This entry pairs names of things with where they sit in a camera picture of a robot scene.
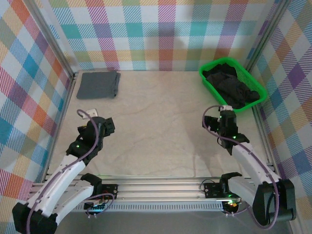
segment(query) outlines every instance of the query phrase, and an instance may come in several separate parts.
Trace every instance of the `checkered pattern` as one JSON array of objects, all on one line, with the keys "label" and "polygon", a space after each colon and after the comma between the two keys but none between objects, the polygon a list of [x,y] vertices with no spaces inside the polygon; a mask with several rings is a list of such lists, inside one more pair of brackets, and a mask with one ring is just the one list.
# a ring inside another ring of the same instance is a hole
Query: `checkered pattern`
[{"label": "checkered pattern", "polygon": [[268,0],[50,0],[81,69],[181,70],[241,59]]},{"label": "checkered pattern", "polygon": [[0,233],[42,172],[69,78],[22,0],[0,0]]},{"label": "checkered pattern", "polygon": [[291,2],[252,74],[267,88],[261,107],[283,178],[293,181],[299,213],[312,228],[312,2]]},{"label": "checkered pattern", "polygon": [[274,16],[274,13],[275,13],[275,11],[276,11],[276,9],[277,9],[277,6],[278,6],[278,4],[279,4],[280,1],[281,1],[281,0],[275,0],[275,1],[274,1],[274,4],[273,4],[273,6],[271,7],[271,9],[270,9],[270,11],[269,11],[269,13],[268,13],[268,15],[267,15],[267,18],[265,19],[265,21],[264,21],[264,23],[263,23],[263,25],[262,25],[262,27],[261,27],[261,29],[260,29],[260,31],[259,31],[257,37],[256,37],[256,40],[254,41],[253,46],[252,46],[252,48],[251,48],[251,50],[250,50],[250,52],[249,52],[249,54],[248,54],[248,56],[247,56],[247,59],[246,59],[246,63],[245,63],[245,64],[248,64],[249,61],[250,61],[250,59],[251,59],[251,57],[254,55],[254,51],[255,51],[255,49],[258,47],[259,42],[260,42],[260,40],[262,39],[264,32],[267,30],[267,28],[268,28],[268,26],[269,26],[269,23],[270,23],[270,21],[272,20],[272,18],[273,18],[273,16]]}]

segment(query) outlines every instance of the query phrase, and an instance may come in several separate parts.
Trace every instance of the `white tag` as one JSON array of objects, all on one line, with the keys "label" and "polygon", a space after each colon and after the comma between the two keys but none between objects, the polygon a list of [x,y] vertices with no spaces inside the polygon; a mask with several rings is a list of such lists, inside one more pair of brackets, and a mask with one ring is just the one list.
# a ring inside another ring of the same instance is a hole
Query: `white tag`
[{"label": "white tag", "polygon": [[[86,111],[86,113],[90,116],[90,117],[97,117],[98,116],[98,112],[96,109],[91,109]],[[84,113],[80,113],[82,115],[82,119],[86,119],[88,118]]]}]

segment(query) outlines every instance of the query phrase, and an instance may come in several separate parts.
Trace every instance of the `cable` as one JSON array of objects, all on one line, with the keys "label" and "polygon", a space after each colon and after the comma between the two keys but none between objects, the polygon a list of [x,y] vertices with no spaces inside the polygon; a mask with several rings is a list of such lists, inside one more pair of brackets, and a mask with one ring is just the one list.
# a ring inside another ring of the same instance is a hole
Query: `cable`
[{"label": "cable", "polygon": [[104,204],[107,204],[109,201],[109,198],[107,199],[107,202],[105,202],[105,196],[103,196],[103,201],[104,201]]},{"label": "cable", "polygon": [[85,111],[81,110],[81,109],[78,109],[77,110],[77,114],[79,116],[81,116],[81,113],[84,113],[88,118],[89,120],[91,121],[92,125],[94,126],[94,129],[95,129],[95,133],[96,133],[96,140],[94,141],[94,144],[93,146],[91,147],[91,149],[85,153],[82,157],[78,158],[76,161],[70,163],[68,166],[64,167],[62,170],[58,171],[55,176],[53,178],[51,178],[51,180],[47,183],[47,185],[43,188],[41,194],[38,196],[38,199],[35,201],[33,207],[31,208],[30,212],[29,212],[29,215],[27,217],[27,222],[26,222],[26,233],[27,234],[30,234],[30,218],[31,216],[33,215],[33,212],[35,211],[35,208],[37,206],[38,203],[40,203],[40,199],[43,197],[44,193],[48,190],[49,186],[54,182],[54,180],[60,175],[62,174],[64,171],[66,171],[68,168],[70,168],[71,166],[73,166],[75,163],[77,162],[80,162],[81,160],[83,160],[84,158],[86,158],[94,149],[95,147],[97,146],[97,143],[98,143],[98,127],[96,125],[96,123],[94,122],[94,120],[91,118],[91,116],[89,116],[88,113],[86,113]]},{"label": "cable", "polygon": [[248,154],[250,154],[256,161],[257,163],[261,166],[261,168],[265,171],[265,173],[267,174],[267,176],[270,178],[270,180],[272,181],[272,184],[273,184],[273,187],[274,187],[274,195],[275,195],[275,213],[274,213],[274,217],[273,217],[273,221],[268,225],[268,226],[262,226],[261,224],[258,223],[258,221],[256,220],[256,218],[254,217],[254,215],[252,214],[252,217],[253,217],[253,220],[254,222],[256,223],[256,225],[263,229],[263,230],[269,230],[271,229],[274,224],[276,223],[277,221],[277,216],[278,216],[278,210],[279,210],[279,197],[278,197],[278,189],[277,189],[277,185],[272,177],[272,175],[270,174],[270,172],[268,171],[268,169],[263,165],[263,163],[260,161],[260,159],[258,159],[258,157],[250,150],[248,149],[246,146],[244,146],[243,144],[241,144],[240,142],[236,141],[236,140],[233,140],[233,139],[230,139],[230,138],[227,138],[227,137],[223,137],[223,136],[220,136],[218,134],[215,134],[213,133],[212,131],[210,131],[210,129],[207,127],[206,123],[205,123],[205,115],[207,113],[207,111],[209,111],[210,109],[214,108],[214,107],[221,107],[219,105],[214,105],[214,106],[211,106],[209,108],[207,108],[204,113],[203,113],[203,117],[202,117],[202,125],[204,126],[204,128],[210,133],[212,134],[213,136],[215,137],[218,137],[222,140],[228,140],[228,141],[231,141],[237,145],[239,145],[240,147],[242,147],[244,150],[246,150],[248,152]]},{"label": "cable", "polygon": [[[109,209],[110,206],[113,204],[113,202],[114,202],[114,200],[115,200],[115,196],[114,196],[113,194],[111,194],[111,193],[104,193],[104,194],[99,194],[99,195],[91,196],[91,197],[87,198],[86,200],[90,200],[90,199],[93,199],[93,198],[96,198],[96,197],[99,197],[99,196],[111,196],[111,197],[112,197],[112,201],[111,201],[111,203],[110,203],[104,210],[102,210],[101,212],[97,213],[97,215],[99,215],[99,214],[103,213],[104,211],[106,211],[107,209]],[[90,214],[89,214],[89,210],[90,210],[90,209],[91,209],[91,207],[87,209],[87,215],[90,215]]]},{"label": "cable", "polygon": [[215,183],[215,182],[214,182],[213,180],[211,180],[211,179],[205,179],[205,180],[203,180],[203,181],[201,182],[200,186],[199,186],[199,190],[201,190],[201,191],[203,191],[203,192],[205,192],[205,190],[202,190],[202,189],[201,189],[201,186],[203,185],[203,183],[204,183],[206,180],[210,180],[212,183]]},{"label": "cable", "polygon": [[218,145],[222,146],[222,145],[219,143],[219,139],[220,139],[220,138],[217,138],[217,139],[216,139],[216,142],[218,143]]},{"label": "cable", "polygon": [[228,212],[228,211],[225,211],[225,210],[224,210],[224,212],[225,212],[225,213],[227,213],[227,214],[229,214],[229,215],[233,215],[233,216],[235,216],[235,215],[239,215],[239,214],[241,214],[241,213],[245,212],[245,211],[248,209],[248,207],[250,207],[250,205],[247,205],[247,207],[246,207],[246,208],[244,208],[243,210],[238,211],[238,212],[236,212],[236,213],[231,213],[231,212]]}]

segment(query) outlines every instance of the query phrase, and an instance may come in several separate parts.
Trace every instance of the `white table surface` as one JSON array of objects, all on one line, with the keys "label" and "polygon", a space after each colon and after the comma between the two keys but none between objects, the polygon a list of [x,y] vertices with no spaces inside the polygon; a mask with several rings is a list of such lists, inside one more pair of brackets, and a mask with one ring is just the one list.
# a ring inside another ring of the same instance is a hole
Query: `white table surface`
[{"label": "white table surface", "polygon": [[[54,148],[49,173],[60,164],[69,144],[78,136],[77,109],[97,109],[112,117],[115,133],[104,138],[104,148],[83,171],[95,175],[221,176],[241,172],[237,161],[201,126],[204,110],[217,101],[198,72],[121,71],[114,99],[76,98],[79,73]],[[209,115],[218,116],[217,108]],[[266,161],[252,110],[237,114],[239,132],[245,134]]]}]

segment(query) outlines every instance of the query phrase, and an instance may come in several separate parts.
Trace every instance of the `metal extrusion bar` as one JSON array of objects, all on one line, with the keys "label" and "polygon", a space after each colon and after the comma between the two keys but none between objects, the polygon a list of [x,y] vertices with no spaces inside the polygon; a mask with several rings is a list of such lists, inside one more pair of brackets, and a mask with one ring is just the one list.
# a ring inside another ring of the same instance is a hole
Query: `metal extrusion bar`
[{"label": "metal extrusion bar", "polygon": [[[73,212],[85,212],[83,203],[76,206]],[[223,211],[222,201],[196,202],[114,202],[107,212],[190,212],[190,211]]]},{"label": "metal extrusion bar", "polygon": [[272,34],[274,33],[278,23],[280,22],[282,16],[284,15],[287,7],[291,3],[291,0],[280,0],[276,11],[274,12],[274,16],[272,17],[271,21],[269,22],[268,27],[266,28],[265,32],[263,33],[262,39],[260,40],[259,44],[257,45],[253,56],[251,57],[249,63],[246,66],[247,71],[251,71],[255,64],[257,63],[262,51],[264,50],[266,44],[270,40]]},{"label": "metal extrusion bar", "polygon": [[263,119],[261,117],[261,113],[260,113],[260,109],[259,109],[259,105],[253,106],[252,107],[253,110],[253,116],[255,118],[255,122],[257,124],[257,128],[260,134],[260,138],[262,141],[262,145],[264,147],[265,153],[266,153],[266,157],[268,160],[267,166],[273,166],[273,170],[274,172],[277,172],[277,174],[279,175],[279,171],[278,171],[278,167],[276,164],[276,161],[273,157],[273,152],[272,152],[272,148],[269,142],[269,138],[266,134],[266,130],[265,130],[265,126],[264,126],[264,122]]},{"label": "metal extrusion bar", "polygon": [[49,26],[47,25],[44,17],[42,16],[40,10],[38,9],[34,0],[24,0],[23,1],[26,7],[28,8],[29,12],[31,13],[32,17],[35,19],[36,23],[38,24],[42,34],[44,35],[45,39],[47,40],[48,44],[50,45],[52,51],[58,58],[59,62],[66,70],[67,74],[70,76],[71,79],[74,79],[74,71],[72,70],[68,60],[64,56],[61,48],[59,47],[58,42],[56,41],[53,33],[51,32]]},{"label": "metal extrusion bar", "polygon": [[[103,184],[118,184],[118,195],[116,204],[133,205],[135,202],[144,202],[150,204],[151,202],[166,203],[167,202],[204,202],[209,204],[220,204],[222,201],[233,201],[235,199],[229,197],[220,198],[205,198],[204,192],[199,188],[201,182],[206,177],[201,178],[108,178],[102,181]],[[71,185],[65,191],[69,191],[74,187],[78,180],[73,180]],[[43,183],[35,183],[30,196],[36,193]]]},{"label": "metal extrusion bar", "polygon": [[69,90],[68,90],[68,93],[67,93],[67,97],[65,98],[64,108],[63,108],[63,110],[61,112],[61,116],[59,118],[60,121],[59,121],[59,124],[57,125],[57,129],[55,131],[56,132],[56,136],[52,139],[49,155],[48,155],[48,158],[47,158],[46,163],[44,165],[42,176],[39,178],[41,182],[44,182],[45,178],[47,176],[47,172],[49,170],[49,165],[50,165],[50,162],[51,162],[51,159],[52,159],[52,155],[53,155],[53,152],[54,152],[54,148],[55,148],[55,143],[56,143],[56,141],[58,139],[58,136],[59,136],[59,133],[60,133],[59,130],[60,130],[60,128],[61,128],[61,126],[62,126],[62,124],[64,122],[65,115],[66,115],[66,112],[67,112],[67,108],[69,106],[69,101],[70,101],[70,98],[72,97],[72,94],[73,94],[75,83],[76,83],[76,81],[74,79],[72,79],[70,84],[69,84]]}]

